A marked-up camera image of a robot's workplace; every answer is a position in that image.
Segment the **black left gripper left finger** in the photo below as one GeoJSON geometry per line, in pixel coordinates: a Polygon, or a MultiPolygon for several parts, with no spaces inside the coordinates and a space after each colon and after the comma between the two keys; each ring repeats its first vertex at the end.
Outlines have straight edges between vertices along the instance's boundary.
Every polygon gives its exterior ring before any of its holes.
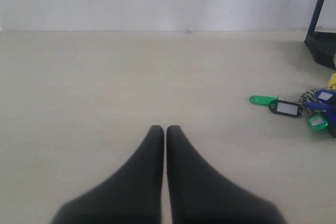
{"type": "Polygon", "coordinates": [[[52,223],[161,223],[163,164],[164,131],[153,125],[124,165],[65,203],[52,223]]]}

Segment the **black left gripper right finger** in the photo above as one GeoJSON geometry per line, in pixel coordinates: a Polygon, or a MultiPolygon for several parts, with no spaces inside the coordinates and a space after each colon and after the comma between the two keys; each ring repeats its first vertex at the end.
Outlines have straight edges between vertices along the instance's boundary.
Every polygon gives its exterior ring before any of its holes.
{"type": "Polygon", "coordinates": [[[166,131],[166,164],[173,223],[286,223],[273,203],[211,167],[178,125],[166,131]]]}

